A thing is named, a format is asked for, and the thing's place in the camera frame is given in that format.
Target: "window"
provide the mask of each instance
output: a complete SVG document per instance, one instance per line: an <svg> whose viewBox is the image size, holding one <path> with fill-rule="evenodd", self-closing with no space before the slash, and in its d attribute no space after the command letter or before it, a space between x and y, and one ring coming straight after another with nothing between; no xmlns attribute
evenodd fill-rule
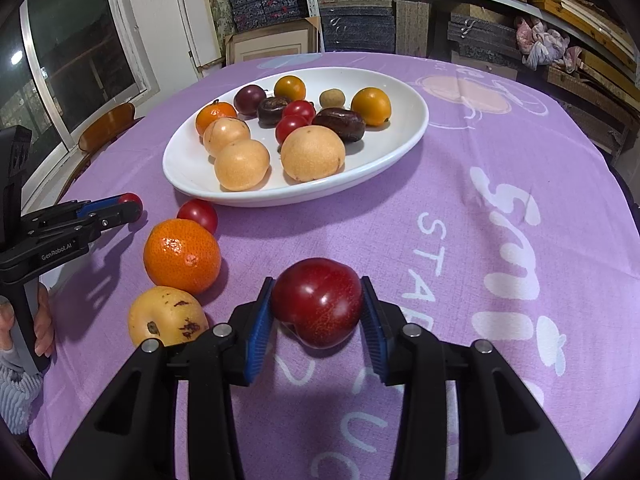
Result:
<svg viewBox="0 0 640 480"><path fill-rule="evenodd" d="M91 123L147 88L125 20L121 0L26 0L0 28L0 128L32 132L23 205Z"/></svg>
<svg viewBox="0 0 640 480"><path fill-rule="evenodd" d="M117 95L140 92L108 0L27 0L27 7L42 76L69 132Z"/></svg>
<svg viewBox="0 0 640 480"><path fill-rule="evenodd" d="M20 19L16 13L0 29L0 128L31 130L28 176L62 141L45 110L24 53Z"/></svg>

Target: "window frame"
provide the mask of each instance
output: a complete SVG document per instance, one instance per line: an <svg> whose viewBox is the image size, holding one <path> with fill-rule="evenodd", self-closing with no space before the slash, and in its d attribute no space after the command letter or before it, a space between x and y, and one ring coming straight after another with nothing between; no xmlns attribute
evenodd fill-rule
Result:
<svg viewBox="0 0 640 480"><path fill-rule="evenodd" d="M31 76L33 77L40 99L44 104L44 108L49 114L51 123L62 140L24 184L22 188L23 205L46 183L49 174L59 167L60 163L68 158L72 152L78 149L80 136L96 119L119 104L133 102L134 105L137 105L159 91L158 82L151 69L151 63L146 56L142 37L135 22L130 0L108 0L108 3L120 44L133 75L134 83L98 108L72 131L69 131L61 115L58 113L42 72L40 71L38 56L31 35L28 0L25 0L20 6L20 29L25 58L28 62Z"/></svg>

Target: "dark spots on pear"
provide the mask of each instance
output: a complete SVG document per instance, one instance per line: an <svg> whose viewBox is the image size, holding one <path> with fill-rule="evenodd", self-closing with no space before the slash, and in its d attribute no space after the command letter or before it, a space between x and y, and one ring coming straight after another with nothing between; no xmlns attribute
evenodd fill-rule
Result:
<svg viewBox="0 0 640 480"><path fill-rule="evenodd" d="M200 331L200 325L191 321L189 318L184 320L184 326L181 326L178 330L182 332L182 335L187 339L191 339L191 336Z"/></svg>
<svg viewBox="0 0 640 480"><path fill-rule="evenodd" d="M153 321L149 321L146 324L146 329L149 330L149 333L151 333L151 334L160 335L160 331L158 330L158 326Z"/></svg>

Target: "wall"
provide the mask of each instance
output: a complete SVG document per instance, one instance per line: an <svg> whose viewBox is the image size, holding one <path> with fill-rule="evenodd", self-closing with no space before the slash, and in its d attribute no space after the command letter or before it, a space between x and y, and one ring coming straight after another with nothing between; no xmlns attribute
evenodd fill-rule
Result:
<svg viewBox="0 0 640 480"><path fill-rule="evenodd" d="M145 115L176 92L198 80L189 56L177 0L130 0L159 91L136 104L137 116Z"/></svg>

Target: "purple tablecloth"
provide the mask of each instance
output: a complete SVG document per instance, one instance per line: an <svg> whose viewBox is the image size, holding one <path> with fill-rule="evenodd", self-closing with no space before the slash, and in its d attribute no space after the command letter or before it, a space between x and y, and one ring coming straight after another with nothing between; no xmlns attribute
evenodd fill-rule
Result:
<svg viewBox="0 0 640 480"><path fill-rule="evenodd" d="M593 468L640 392L640 240L620 188L549 97L452 64L356 53L225 68L158 106L72 186L68 199L135 192L148 218L105 234L54 294L58 354L31 426L46 467L133 351L127 311L152 286L143 245L186 200L162 175L172 133L223 92L310 66L367 68L408 82L427 101L430 126L396 165L353 189L291 206L218 207L223 270L200 297L210 318L226 320L255 299L265 276L295 261L333 258L369 275L380 298L440 339L494 341L580 469ZM257 383L233 396L248 479L388 478L401 393L372 377L359 333L342 352L313 358L278 332ZM181 479L185 400L181 392Z"/></svg>

